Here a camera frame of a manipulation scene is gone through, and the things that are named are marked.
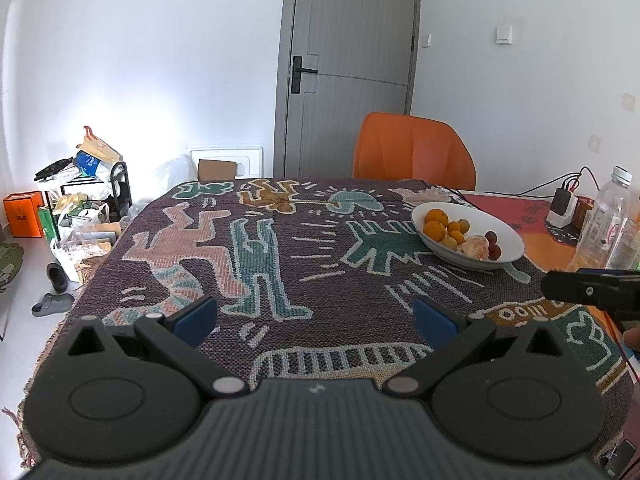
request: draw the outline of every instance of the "white bottle cap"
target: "white bottle cap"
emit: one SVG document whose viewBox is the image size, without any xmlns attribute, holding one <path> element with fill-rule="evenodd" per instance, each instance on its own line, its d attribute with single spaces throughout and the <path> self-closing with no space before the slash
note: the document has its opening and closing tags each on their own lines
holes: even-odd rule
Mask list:
<svg viewBox="0 0 640 480">
<path fill-rule="evenodd" d="M 631 184 L 631 173 L 629 173 L 627 170 L 624 170 L 623 168 L 620 168 L 620 166 L 616 166 L 615 168 L 613 168 L 611 177 L 614 180 L 621 182 L 622 184 L 626 184 L 627 186 Z"/>
</svg>

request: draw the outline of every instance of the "patterned tablecloth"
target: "patterned tablecloth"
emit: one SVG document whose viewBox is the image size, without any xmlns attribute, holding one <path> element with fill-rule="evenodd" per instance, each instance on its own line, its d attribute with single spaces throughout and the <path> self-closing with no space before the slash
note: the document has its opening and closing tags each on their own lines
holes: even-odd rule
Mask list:
<svg viewBox="0 0 640 480">
<path fill-rule="evenodd" d="M 218 326 L 199 350 L 252 387 L 273 376 L 380 383 L 430 352 L 414 329 L 412 298 L 501 325 L 544 315 L 606 400 L 596 453 L 620 432 L 631 396 L 618 348 L 585 307 L 543 299 L 543 271 L 527 258 L 476 272 L 434 256 L 410 215 L 443 200 L 462 202 L 418 180 L 182 184 L 130 225 L 62 334 L 85 314 L 127 324 L 211 294 Z"/>
</svg>

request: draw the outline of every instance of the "power adapter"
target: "power adapter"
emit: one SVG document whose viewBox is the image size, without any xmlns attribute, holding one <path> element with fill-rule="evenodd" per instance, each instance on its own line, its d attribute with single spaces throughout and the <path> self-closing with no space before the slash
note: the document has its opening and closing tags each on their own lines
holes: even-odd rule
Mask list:
<svg viewBox="0 0 640 480">
<path fill-rule="evenodd" d="M 559 229 L 566 227 L 571 223 L 577 203 L 578 199 L 571 191 L 559 187 L 556 189 L 551 209 L 546 215 L 546 221 Z"/>
</svg>

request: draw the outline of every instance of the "chair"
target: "chair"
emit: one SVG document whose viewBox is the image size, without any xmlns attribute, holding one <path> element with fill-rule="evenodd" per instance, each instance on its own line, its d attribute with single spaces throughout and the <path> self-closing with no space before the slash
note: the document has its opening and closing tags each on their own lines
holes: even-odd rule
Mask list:
<svg viewBox="0 0 640 480">
<path fill-rule="evenodd" d="M 455 189 L 476 188 L 476 167 L 451 126 L 431 119 L 374 112 L 360 127 L 353 177 L 418 178 Z"/>
</svg>

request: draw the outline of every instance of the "hand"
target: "hand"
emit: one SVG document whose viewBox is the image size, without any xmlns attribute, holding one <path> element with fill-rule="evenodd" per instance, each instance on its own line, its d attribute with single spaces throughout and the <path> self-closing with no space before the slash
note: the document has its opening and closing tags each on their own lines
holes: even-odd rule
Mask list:
<svg viewBox="0 0 640 480">
<path fill-rule="evenodd" d="M 622 341 L 632 350 L 640 352 L 640 326 L 627 330 L 622 336 Z"/>
</svg>

